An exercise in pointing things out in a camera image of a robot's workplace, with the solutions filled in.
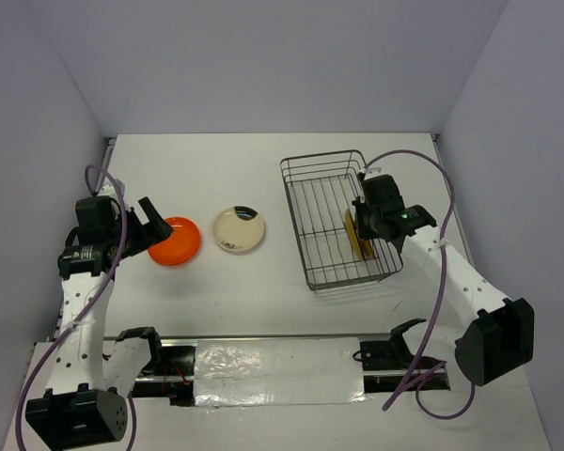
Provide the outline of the orange plate front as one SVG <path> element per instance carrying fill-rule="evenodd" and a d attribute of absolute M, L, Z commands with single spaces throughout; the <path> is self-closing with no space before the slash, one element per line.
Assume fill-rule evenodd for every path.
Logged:
<path fill-rule="evenodd" d="M 148 249 L 150 258 L 162 266 L 178 266 L 190 261 L 201 245 L 197 225 L 185 217 L 169 217 L 165 221 L 173 228 L 173 233 Z"/>

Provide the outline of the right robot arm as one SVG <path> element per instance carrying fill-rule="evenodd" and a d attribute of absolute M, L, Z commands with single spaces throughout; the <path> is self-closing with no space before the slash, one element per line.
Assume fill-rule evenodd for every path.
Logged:
<path fill-rule="evenodd" d="M 483 386 L 533 358 L 535 312 L 523 298 L 511 300 L 483 279 L 441 237 L 441 229 L 420 205 L 407 207 L 393 177 L 363 169 L 357 179 L 355 233 L 406 252 L 433 281 L 444 281 L 444 298 L 458 314 L 462 337 L 456 340 L 456 363 L 474 385 Z"/>

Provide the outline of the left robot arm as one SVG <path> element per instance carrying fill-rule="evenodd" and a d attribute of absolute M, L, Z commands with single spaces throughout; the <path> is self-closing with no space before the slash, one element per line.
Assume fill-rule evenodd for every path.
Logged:
<path fill-rule="evenodd" d="M 24 405 L 24 421 L 51 450 L 72 450 L 123 439 L 133 415 L 127 398 L 136 377 L 165 365 L 165 350 L 149 326 L 121 332 L 104 353 L 107 307 L 115 270 L 123 258 L 165 241 L 172 227 L 143 197 L 148 220 L 109 195 L 75 204 L 78 225 L 57 259 L 63 310 L 59 336 L 50 347 L 55 365 L 41 397 Z"/>

